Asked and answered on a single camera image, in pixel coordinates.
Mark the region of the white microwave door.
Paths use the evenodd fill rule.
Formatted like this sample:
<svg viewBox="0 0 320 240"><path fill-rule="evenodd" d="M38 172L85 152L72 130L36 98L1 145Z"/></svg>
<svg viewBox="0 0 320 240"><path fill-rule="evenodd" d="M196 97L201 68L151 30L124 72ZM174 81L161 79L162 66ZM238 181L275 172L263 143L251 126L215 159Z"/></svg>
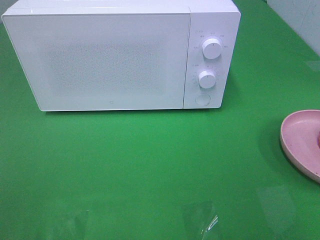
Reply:
<svg viewBox="0 0 320 240"><path fill-rule="evenodd" d="M6 15L40 110L180 109L190 15Z"/></svg>

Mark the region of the lower white timer knob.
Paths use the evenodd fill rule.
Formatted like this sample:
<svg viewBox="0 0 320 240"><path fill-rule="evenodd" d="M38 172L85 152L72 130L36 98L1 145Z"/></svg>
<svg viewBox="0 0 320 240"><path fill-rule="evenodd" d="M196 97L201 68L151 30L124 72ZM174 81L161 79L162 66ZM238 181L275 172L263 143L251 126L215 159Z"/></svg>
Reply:
<svg viewBox="0 0 320 240"><path fill-rule="evenodd" d="M205 70L198 75L198 84L202 89L213 88L216 82L216 74L213 71Z"/></svg>

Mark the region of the white microwave oven body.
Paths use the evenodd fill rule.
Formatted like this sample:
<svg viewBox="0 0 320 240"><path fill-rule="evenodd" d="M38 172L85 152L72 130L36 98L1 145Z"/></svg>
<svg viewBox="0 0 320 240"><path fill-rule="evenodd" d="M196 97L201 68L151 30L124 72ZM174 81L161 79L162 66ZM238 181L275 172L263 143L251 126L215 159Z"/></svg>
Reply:
<svg viewBox="0 0 320 240"><path fill-rule="evenodd" d="M4 24L4 16L147 14L190 16L183 106L175 109L219 108L241 20L240 11L231 0L19 0L3 13L1 20ZM221 55L215 59L205 58L202 52L202 43L210 37L219 38L223 44ZM200 87L202 71L215 73L214 87ZM196 103L201 94L210 95L207 106Z"/></svg>

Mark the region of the round white door button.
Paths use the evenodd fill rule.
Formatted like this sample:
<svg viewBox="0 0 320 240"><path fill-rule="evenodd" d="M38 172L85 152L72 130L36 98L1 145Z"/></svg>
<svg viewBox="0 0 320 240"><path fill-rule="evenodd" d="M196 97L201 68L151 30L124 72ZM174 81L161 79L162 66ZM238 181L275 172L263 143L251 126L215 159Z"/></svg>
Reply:
<svg viewBox="0 0 320 240"><path fill-rule="evenodd" d="M201 94L196 97L195 102L200 106L207 106L210 104L211 97L209 94Z"/></svg>

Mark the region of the pink round plate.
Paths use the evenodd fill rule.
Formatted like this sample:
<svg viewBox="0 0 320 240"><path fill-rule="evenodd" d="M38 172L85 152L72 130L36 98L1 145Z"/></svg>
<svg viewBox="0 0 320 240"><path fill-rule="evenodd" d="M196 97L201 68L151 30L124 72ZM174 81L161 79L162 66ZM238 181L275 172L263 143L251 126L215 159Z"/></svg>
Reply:
<svg viewBox="0 0 320 240"><path fill-rule="evenodd" d="M320 182L320 111L305 109L281 123L280 144L290 162L305 176Z"/></svg>

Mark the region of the upper white power knob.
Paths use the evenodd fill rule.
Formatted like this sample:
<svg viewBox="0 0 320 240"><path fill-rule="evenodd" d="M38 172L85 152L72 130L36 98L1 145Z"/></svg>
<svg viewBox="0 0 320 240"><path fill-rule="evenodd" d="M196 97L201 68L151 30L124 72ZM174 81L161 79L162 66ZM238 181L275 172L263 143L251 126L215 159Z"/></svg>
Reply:
<svg viewBox="0 0 320 240"><path fill-rule="evenodd" d="M212 36L202 43L202 54L208 60L218 58L222 54L223 43L216 37Z"/></svg>

